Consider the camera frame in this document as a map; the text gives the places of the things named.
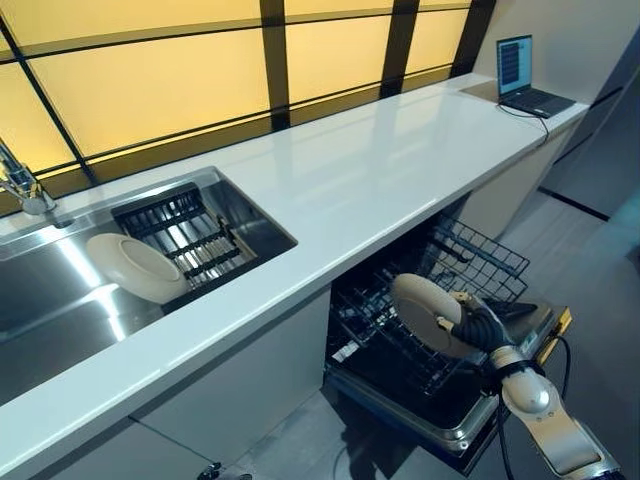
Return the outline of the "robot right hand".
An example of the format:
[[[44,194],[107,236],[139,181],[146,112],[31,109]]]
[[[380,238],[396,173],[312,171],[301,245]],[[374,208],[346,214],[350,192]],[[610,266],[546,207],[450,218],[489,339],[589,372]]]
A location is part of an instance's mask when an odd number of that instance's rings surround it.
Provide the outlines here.
[[[462,292],[457,292],[454,300],[458,305],[456,319],[444,313],[436,314],[438,326],[452,338],[485,354],[515,346],[501,320],[484,300]]]

